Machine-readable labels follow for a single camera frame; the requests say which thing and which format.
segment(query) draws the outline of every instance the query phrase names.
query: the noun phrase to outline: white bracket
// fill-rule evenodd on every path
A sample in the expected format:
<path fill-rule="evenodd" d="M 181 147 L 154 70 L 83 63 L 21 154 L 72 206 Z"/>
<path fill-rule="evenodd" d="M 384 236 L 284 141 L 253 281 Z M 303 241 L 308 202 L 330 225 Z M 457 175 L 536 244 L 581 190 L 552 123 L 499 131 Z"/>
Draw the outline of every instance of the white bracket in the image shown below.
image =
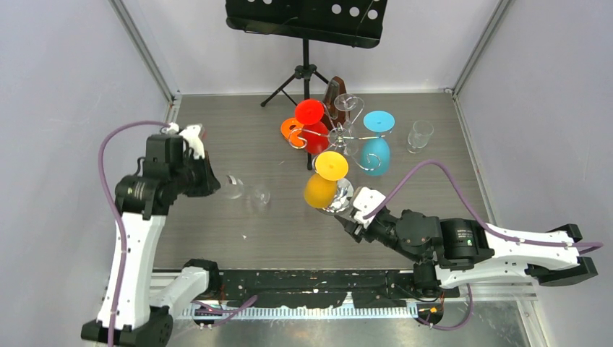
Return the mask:
<path fill-rule="evenodd" d="M 205 145 L 200 138 L 201 131 L 202 124 L 192 124 L 179 132 L 179 135 L 189 143 L 189 147 L 194 150 L 194 159 L 204 159 L 206 155 Z"/>
<path fill-rule="evenodd" d="M 209 272 L 200 267 L 186 267 L 171 284 L 149 301 L 153 307 L 169 307 L 169 314 L 176 319 L 194 298 L 209 286 Z"/>
<path fill-rule="evenodd" d="M 359 187 L 351 200 L 351 205 L 355 209 L 352 218 L 363 228 L 368 228 L 374 220 L 374 216 L 370 218 L 364 216 L 371 213 L 383 200 L 385 200 L 385 195 L 378 190 Z"/>
<path fill-rule="evenodd" d="M 573 243 L 573 239 L 565 231 L 532 233 L 499 228 L 492 224 L 488 226 L 494 231 L 520 240 Z M 441 288 L 454 288 L 466 283 L 492 280 L 525 280 L 531 277 L 526 274 L 528 264 L 549 270 L 565 270 L 578 265 L 579 251 L 574 247 L 535 246 L 523 242 L 505 241 L 487 232 L 486 238 L 489 248 L 494 250 L 494 256 L 475 264 L 471 270 L 452 271 L 437 267 Z"/>
<path fill-rule="evenodd" d="M 166 216 L 153 216 L 150 220 L 143 220 L 139 213 L 124 213 L 121 219 L 124 222 L 127 237 L 126 266 L 124 278 L 119 293 L 119 304 L 115 319 L 115 329 L 121 330 L 124 325 L 131 325 L 136 329 L 149 320 L 149 287 L 153 258 L 158 240 L 166 222 Z M 102 308 L 98 313 L 98 321 L 102 326 L 108 327 L 111 318 L 111 302 L 119 273 L 121 258 L 121 239 L 119 227 L 116 228 L 115 255 L 111 277 L 108 280 L 108 289 Z"/>

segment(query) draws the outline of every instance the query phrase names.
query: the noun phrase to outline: tripod legs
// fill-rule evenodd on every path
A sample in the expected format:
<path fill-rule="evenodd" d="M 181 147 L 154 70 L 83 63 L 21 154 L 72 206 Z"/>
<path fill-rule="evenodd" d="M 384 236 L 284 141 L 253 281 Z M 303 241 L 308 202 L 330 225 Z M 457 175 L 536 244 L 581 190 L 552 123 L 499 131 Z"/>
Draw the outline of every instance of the tripod legs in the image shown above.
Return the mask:
<path fill-rule="evenodd" d="M 315 74 L 315 76 L 319 77 L 320 80 L 322 80 L 325 84 L 330 83 L 330 81 L 328 81 L 327 78 L 323 77 L 322 74 L 320 74 L 317 70 L 313 71 L 313 73 Z"/>
<path fill-rule="evenodd" d="M 277 90 L 275 90 L 273 94 L 271 94 L 266 100 L 264 100 L 260 104 L 260 106 L 262 107 L 266 106 L 268 101 L 271 101 L 275 96 L 277 96 L 278 93 L 285 94 L 285 96 L 287 96 L 288 99 L 291 100 L 291 102 L 294 105 L 297 105 L 296 101 L 294 101 L 291 98 L 291 96 L 289 96 L 288 93 L 286 93 L 285 90 L 283 90 L 283 88 L 287 87 L 287 85 L 289 85 L 291 81 L 296 80 L 296 79 L 303 80 L 304 100 L 311 98 L 311 93 L 309 90 L 309 83 L 311 82 L 311 76 L 313 74 L 317 76 L 320 80 L 322 80 L 326 85 L 328 84 L 329 81 L 327 80 L 327 78 L 323 77 L 323 75 L 317 71 L 317 67 L 315 65 L 309 63 L 309 40 L 303 39 L 302 40 L 302 65 L 298 65 L 295 68 L 294 73 L 279 88 L 277 88 Z M 307 156 L 306 156 L 306 169 L 309 171 L 313 169 L 313 156 L 311 155 L 311 153 L 307 153 Z"/>
<path fill-rule="evenodd" d="M 291 81 L 296 79 L 296 75 L 292 74 L 291 77 L 289 77 L 279 88 L 277 88 L 277 90 L 275 90 L 275 92 L 273 94 L 270 94 L 270 96 L 268 98 L 266 98 L 266 100 L 264 100 L 260 106 L 264 107 L 266 106 L 266 104 L 268 103 L 268 101 L 271 101 L 275 96 L 277 96 L 278 93 L 283 92 L 283 94 L 285 94 L 288 98 L 290 98 L 289 95 L 286 94 L 285 90 L 283 90 L 283 88 L 287 87 L 288 84 L 291 83 Z"/>

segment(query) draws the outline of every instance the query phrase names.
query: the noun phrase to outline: cable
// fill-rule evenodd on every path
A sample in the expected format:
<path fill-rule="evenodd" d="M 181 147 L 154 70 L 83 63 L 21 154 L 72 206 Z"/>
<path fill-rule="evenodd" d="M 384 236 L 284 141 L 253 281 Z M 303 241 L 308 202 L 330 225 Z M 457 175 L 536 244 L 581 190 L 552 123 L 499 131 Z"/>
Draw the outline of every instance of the cable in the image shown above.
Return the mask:
<path fill-rule="evenodd" d="M 406 174 L 406 176 L 400 181 L 400 183 L 398 183 L 398 185 L 391 191 L 391 193 L 389 193 L 389 195 L 386 196 L 386 198 L 383 200 L 383 202 L 381 202 L 379 204 L 379 206 L 377 206 L 373 211 L 371 211 L 370 213 L 365 215 L 364 218 L 365 219 L 371 218 L 372 216 L 376 215 L 379 211 L 381 211 L 381 209 L 392 198 L 394 198 L 394 195 L 396 195 L 400 191 L 400 188 L 402 188 L 402 186 L 408 181 L 408 179 L 411 178 L 420 168 L 423 168 L 426 165 L 436 165 L 445 173 L 445 175 L 449 179 L 449 182 L 453 186 L 453 189 L 458 194 L 458 197 L 460 198 L 460 200 L 462 201 L 462 203 L 464 204 L 466 209 L 469 211 L 469 213 L 473 216 L 473 218 L 475 218 L 477 223 L 479 223 L 479 225 L 483 229 L 485 229 L 488 233 L 490 233 L 490 234 L 492 234 L 492 235 L 494 235 L 496 237 L 500 237 L 501 239 L 503 239 L 505 241 L 520 242 L 520 243 L 524 243 L 524 244 L 532 244 L 534 246 L 547 246 L 547 247 L 568 247 L 568 246 L 570 246 L 570 247 L 577 247 L 577 248 L 587 247 L 587 249 L 579 251 L 579 254 L 587 254 L 587 253 L 595 251 L 595 250 L 597 250 L 597 249 L 599 249 L 599 248 L 601 248 L 603 246 L 602 242 L 578 242 L 578 243 L 569 245 L 569 244 L 566 244 L 565 242 L 545 242 L 545 241 L 536 241 L 536 240 L 522 240 L 522 239 L 519 239 L 517 237 L 507 236 L 507 235 L 504 235 L 502 233 L 499 233 L 498 231 L 495 231 L 494 229 L 490 228 L 489 225 L 487 223 L 485 223 L 485 221 L 483 221 L 483 219 L 481 219 L 481 217 L 479 217 L 479 215 L 474 210 L 474 208 L 471 206 L 471 204 L 468 203 L 468 201 L 466 200 L 466 197 L 464 197 L 464 194 L 460 190 L 460 187 L 458 186 L 458 183 L 455 181 L 453 176 L 451 176 L 451 172 L 449 171 L 449 168 L 447 168 L 447 166 L 445 166 L 443 163 L 439 162 L 438 160 L 434 160 L 434 159 L 425 160 L 425 161 L 422 161 L 421 163 L 415 165 L 415 167 L 412 168 Z"/>
<path fill-rule="evenodd" d="M 220 325 L 224 325 L 227 322 L 229 322 L 232 317 L 236 316 L 237 314 L 243 312 L 245 309 L 250 308 L 251 306 L 253 306 L 253 304 L 256 302 L 257 300 L 257 295 L 253 295 L 251 298 L 249 298 L 249 300 L 245 301 L 244 304 L 242 304 L 238 309 L 214 309 L 213 307 L 207 305 L 207 304 L 203 304 L 201 302 L 198 301 L 192 301 L 193 304 L 196 305 L 200 305 L 202 307 L 205 307 L 206 309 L 197 309 L 196 312 L 198 313 L 214 313 L 214 314 L 224 314 L 224 313 L 229 313 L 230 315 L 227 316 L 226 318 L 220 320 L 217 323 L 211 324 L 210 327 L 218 327 Z"/>
<path fill-rule="evenodd" d="M 126 227 L 124 226 L 124 222 L 121 219 L 121 215 L 117 210 L 117 206 L 115 206 L 115 202 L 113 200 L 113 196 L 111 195 L 111 190 L 108 188 L 108 182 L 106 181 L 106 174 L 104 172 L 104 150 L 106 149 L 106 145 L 111 139 L 120 132 L 123 132 L 126 129 L 132 127 L 138 127 L 140 125 L 157 125 L 160 127 L 167 127 L 166 123 L 161 121 L 136 121 L 134 123 L 126 124 L 121 126 L 115 130 L 113 130 L 110 134 L 106 135 L 102 143 L 100 144 L 100 149 L 98 150 L 98 175 L 100 176 L 100 184 L 102 184 L 102 190 L 104 191 L 104 196 L 106 197 L 106 202 L 108 206 L 111 208 L 111 212 L 113 213 L 113 217 L 115 217 L 115 221 L 117 222 L 117 228 L 119 229 L 119 238 L 121 242 L 121 256 L 119 258 L 119 268 L 117 270 L 117 281 L 115 282 L 115 291 L 113 292 L 113 301 L 111 302 L 111 316 L 109 317 L 108 324 L 108 346 L 114 346 L 115 339 L 115 320 L 117 316 L 117 305 L 119 304 L 119 292 L 121 291 L 121 284 L 124 280 L 124 271 L 126 270 L 126 253 L 127 251 L 127 239 L 126 239 Z"/>
<path fill-rule="evenodd" d="M 356 33 L 353 35 L 354 44 L 356 42 L 356 38 L 358 37 L 358 31 L 360 30 L 360 27 L 362 26 L 362 22 L 364 21 L 364 18 L 366 18 L 366 16 L 368 15 L 368 11 L 370 11 L 370 8 L 372 7 L 373 3 L 374 3 L 374 0 L 371 0 L 370 4 L 368 4 L 368 7 L 366 8 L 366 11 L 364 11 L 364 14 L 362 15 L 362 19 L 360 20 L 360 23 L 358 23 L 358 25 L 356 26 Z"/>
<path fill-rule="evenodd" d="M 140 157 L 140 158 L 136 159 L 137 169 L 136 169 L 136 172 L 134 173 L 134 176 L 140 174 L 140 170 L 142 168 L 142 162 L 144 160 L 145 160 L 145 157 Z"/>
<path fill-rule="evenodd" d="M 465 325 L 468 324 L 468 321 L 471 320 L 471 316 L 473 315 L 473 307 L 474 307 L 473 291 L 471 289 L 471 285 L 467 284 L 466 288 L 468 289 L 468 311 L 466 312 L 466 316 L 464 317 L 464 319 L 461 322 L 459 322 L 457 325 L 453 325 L 452 327 L 441 327 L 439 325 L 430 325 L 430 322 L 428 322 L 428 319 L 430 318 L 430 313 L 428 314 L 425 320 L 419 317 L 417 317 L 417 320 L 420 323 L 429 325 L 432 329 L 436 329 L 436 330 L 451 331 L 451 330 L 457 330 L 457 329 L 464 327 Z"/>
<path fill-rule="evenodd" d="M 439 298 L 434 298 L 434 300 L 423 300 L 422 298 L 418 298 L 417 296 L 413 295 L 410 291 L 407 291 L 406 289 L 402 288 L 401 286 L 396 286 L 396 288 L 399 288 L 406 295 L 410 296 L 412 299 L 415 299 L 415 300 L 417 300 L 419 302 L 432 303 L 432 302 L 437 302 L 439 300 Z"/>

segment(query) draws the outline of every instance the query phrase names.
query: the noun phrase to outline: yellow glass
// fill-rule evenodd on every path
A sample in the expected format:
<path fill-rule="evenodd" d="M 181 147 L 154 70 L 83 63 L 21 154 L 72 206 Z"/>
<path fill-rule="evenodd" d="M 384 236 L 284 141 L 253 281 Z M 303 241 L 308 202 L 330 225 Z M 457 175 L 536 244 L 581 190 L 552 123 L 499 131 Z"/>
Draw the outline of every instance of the yellow glass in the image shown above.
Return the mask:
<path fill-rule="evenodd" d="M 342 154 L 327 151 L 315 159 L 315 171 L 324 179 L 338 181 L 349 172 L 349 163 Z"/>
<path fill-rule="evenodd" d="M 314 208 L 328 207 L 336 195 L 336 181 L 328 181 L 319 174 L 311 176 L 304 187 L 304 201 Z"/>

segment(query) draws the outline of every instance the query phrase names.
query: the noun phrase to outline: red glass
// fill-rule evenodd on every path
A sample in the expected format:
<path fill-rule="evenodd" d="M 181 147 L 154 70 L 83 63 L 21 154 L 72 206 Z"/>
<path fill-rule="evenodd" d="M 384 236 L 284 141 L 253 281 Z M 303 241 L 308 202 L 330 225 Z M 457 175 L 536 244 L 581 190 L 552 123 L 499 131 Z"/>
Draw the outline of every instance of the red glass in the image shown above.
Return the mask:
<path fill-rule="evenodd" d="M 315 124 L 305 125 L 302 129 L 327 135 L 327 127 L 321 121 Z M 320 154 L 330 145 L 326 136 L 319 136 L 305 131 L 302 132 L 301 136 L 306 140 L 306 147 L 304 149 L 311 154 Z"/>
<path fill-rule="evenodd" d="M 293 115 L 300 123 L 304 125 L 313 125 L 322 120 L 324 116 L 324 106 L 319 100 L 306 99 L 296 106 Z"/>

